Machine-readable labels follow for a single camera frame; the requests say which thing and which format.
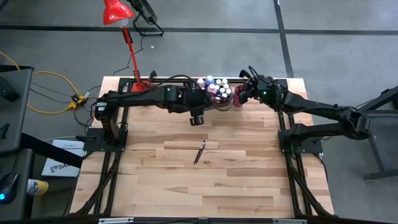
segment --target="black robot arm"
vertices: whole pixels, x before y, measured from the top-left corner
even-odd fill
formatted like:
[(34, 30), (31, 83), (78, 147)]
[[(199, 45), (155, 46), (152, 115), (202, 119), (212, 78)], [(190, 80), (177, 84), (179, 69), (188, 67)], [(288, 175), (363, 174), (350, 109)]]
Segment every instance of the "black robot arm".
[(344, 135), (350, 139), (365, 139), (369, 136), (369, 121), (364, 114), (352, 106), (329, 105), (306, 100), (302, 96), (288, 91), (277, 79), (264, 75), (247, 75), (249, 80), (239, 94), (240, 103), (254, 98), (275, 111), (287, 114), (309, 113), (337, 121), (336, 124), (305, 126), (294, 124), (285, 132), (285, 140), (293, 145), (310, 137)]
[(150, 90), (133, 93), (119, 93), (109, 91), (97, 99), (95, 118), (101, 121), (104, 138), (107, 143), (116, 143), (119, 128), (113, 122), (113, 116), (119, 107), (129, 106), (157, 106), (167, 109), (169, 113), (191, 112), (192, 126), (204, 123), (203, 112), (210, 107), (211, 96), (199, 88), (189, 88), (177, 85), (164, 85)]

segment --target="concrete floor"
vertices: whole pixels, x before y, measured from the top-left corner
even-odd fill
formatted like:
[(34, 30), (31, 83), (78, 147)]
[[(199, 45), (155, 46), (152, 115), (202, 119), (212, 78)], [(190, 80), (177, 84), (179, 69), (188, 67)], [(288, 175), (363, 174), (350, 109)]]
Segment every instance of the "concrete floor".
[[(395, 0), (280, 0), (286, 29), (398, 30)], [(278, 29), (273, 0), (149, 0), (159, 24), (170, 28)], [(13, 0), (0, 12), (0, 24), (102, 26), (102, 1)], [(136, 50), (139, 35), (132, 34)], [(398, 83), (396, 35), (287, 35), (294, 77), (304, 78), (311, 100), (358, 105)], [(279, 34), (167, 32), (144, 38), (137, 54), (142, 75), (237, 76), (252, 65), (273, 77), (287, 77)], [(1, 30), (0, 50), (19, 65), (67, 76), (84, 93), (102, 77), (126, 66), (129, 52), (119, 32)], [(0, 63), (9, 64), (0, 57)], [(118, 75), (132, 75), (132, 68)], [(49, 75), (33, 81), (65, 93), (73, 90)], [(41, 92), (67, 101), (66, 96)], [(30, 94), (36, 108), (65, 107)], [(78, 111), (86, 121), (86, 111)], [(327, 120), (314, 117), (315, 123)], [(72, 112), (47, 116), (27, 110), (24, 131), (38, 138), (83, 134)], [(335, 137), (323, 143), (329, 187), (337, 215), (345, 218), (398, 222), (398, 177), (363, 182), (377, 172), (367, 141)], [(43, 159), (35, 163), (40, 178)], [(63, 212), (73, 179), (55, 179), (63, 187), (35, 202), (35, 216)]]

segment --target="desk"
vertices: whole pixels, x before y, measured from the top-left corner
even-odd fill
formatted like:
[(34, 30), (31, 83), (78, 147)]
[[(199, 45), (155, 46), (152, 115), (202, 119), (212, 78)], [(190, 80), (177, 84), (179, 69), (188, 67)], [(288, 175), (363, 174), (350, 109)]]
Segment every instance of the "desk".
[[(104, 77), (99, 95), (117, 90), (119, 78)], [(287, 81), (290, 91), (307, 97), (301, 78)], [(155, 106), (129, 109), (129, 137), (112, 216), (294, 216), (285, 158), (277, 140), (277, 113), (249, 100), (227, 112), (206, 111), (201, 126), (190, 126), (189, 117), (189, 113), (168, 114)], [(309, 114), (296, 114), (295, 120), (313, 124)], [(93, 126), (101, 124), (95, 121)], [(193, 165), (206, 138), (208, 145)], [(103, 157), (103, 152), (94, 152), (83, 161), (71, 212), (81, 208), (97, 187)], [(302, 157), (309, 189), (333, 213), (323, 166), (314, 155)], [(298, 194), (304, 210), (301, 191)]]

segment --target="black metal frame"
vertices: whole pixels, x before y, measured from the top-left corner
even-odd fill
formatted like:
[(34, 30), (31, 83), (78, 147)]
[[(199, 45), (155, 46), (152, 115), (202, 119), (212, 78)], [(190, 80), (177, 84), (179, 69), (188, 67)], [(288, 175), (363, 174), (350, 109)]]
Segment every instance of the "black metal frame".
[[(398, 86), (393, 89), (384, 91), (379, 97), (366, 103), (364, 106), (360, 107), (360, 111), (369, 115), (377, 114), (377, 116), (396, 116), (398, 117), (398, 110), (376, 110), (387, 103), (395, 102), (398, 99)], [(372, 152), (374, 154), (379, 172), (367, 174), (363, 176), (365, 181), (375, 180), (386, 177), (396, 177), (398, 176), (398, 169), (393, 169), (388, 151), (386, 148), (380, 148), (376, 145), (376, 136), (373, 134), (368, 137), (368, 141), (371, 145)]]
[[(161, 82), (165, 80), (164, 78), (155, 78), (143, 80), (150, 80), (152, 82)], [(132, 84), (135, 82), (135, 78), (121, 78), (119, 81), (119, 91), (127, 85), (127, 90), (131, 91)], [(188, 82), (187, 79), (184, 78), (176, 78), (169, 83), (185, 83)], [(230, 80), (230, 83), (243, 83), (245, 79), (234, 79)], [(122, 116), (122, 128), (126, 128), (126, 121), (128, 116), (128, 109), (124, 108), (123, 116)], [(284, 114), (281, 111), (278, 111), (279, 124), (280, 129), (286, 129)], [(294, 117), (289, 116), (290, 125), (294, 124)], [(77, 212), (71, 213), (65, 217), (51, 217), (51, 218), (39, 218), (33, 220), (18, 220), (14, 222), (7, 223), (95, 223), (97, 224), (100, 218), (110, 218), (111, 217), (111, 209), (113, 206), (113, 197), (114, 191), (116, 188), (116, 180), (118, 178), (118, 169), (121, 159), (121, 152), (116, 152), (114, 161), (108, 170), (109, 159), (111, 152), (105, 152), (103, 166), (101, 170), (100, 180), (98, 188), (94, 191), (93, 195), (90, 199), (84, 204), (84, 206)], [(287, 166), (287, 173), (289, 179), (290, 193), (292, 196), (292, 205), (294, 208), (295, 218), (292, 219), (280, 219), (280, 218), (172, 218), (172, 217), (134, 217), (134, 223), (159, 223), (159, 222), (180, 222), (182, 220), (188, 222), (197, 222), (198, 224), (209, 224), (209, 223), (352, 223), (352, 224), (373, 224), (373, 223), (381, 223), (381, 222), (371, 222), (364, 220), (352, 220), (346, 218), (338, 218), (337, 216), (329, 214), (320, 203), (317, 202), (315, 197), (312, 195), (311, 191), (308, 189), (305, 181), (305, 173), (303, 168), (303, 162), (300, 153), (295, 153), (297, 160), (297, 169), (293, 165), (292, 162), (292, 154), (285, 153), (285, 160)], [(103, 190), (110, 181), (109, 194), (106, 202), (105, 209), (102, 213), (100, 213), (101, 201), (103, 196)], [(297, 185), (302, 189), (304, 195), (304, 205), (305, 205), (305, 213), (303, 213), (299, 207), (299, 200), (297, 197)], [(89, 215), (88, 212), (91, 210), (92, 206), (94, 206), (94, 214)], [(318, 213), (318, 216), (312, 215), (312, 208)]]

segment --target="wooden table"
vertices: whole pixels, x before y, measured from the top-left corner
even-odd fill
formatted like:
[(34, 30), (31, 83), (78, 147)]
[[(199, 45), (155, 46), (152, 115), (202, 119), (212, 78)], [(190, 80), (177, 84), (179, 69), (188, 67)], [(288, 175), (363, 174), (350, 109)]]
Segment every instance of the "wooden table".
[[(117, 90), (119, 78), (104, 77), (99, 95)], [(303, 79), (287, 81), (290, 91), (307, 97)], [(277, 113), (249, 100), (227, 112), (206, 111), (202, 126), (190, 126), (189, 117), (190, 113), (168, 114), (155, 106), (129, 109), (129, 137), (112, 216), (294, 216), (285, 158), (277, 140)], [(308, 114), (296, 114), (295, 120), (313, 124)], [(95, 121), (93, 126), (101, 125)], [(193, 165), (206, 138), (208, 145)], [(71, 212), (81, 208), (97, 187), (103, 156), (95, 152), (84, 160)], [(308, 187), (333, 213), (322, 164), (314, 155), (302, 157)], [(304, 211), (301, 191), (298, 194)], [(107, 195), (105, 189), (103, 208)]]

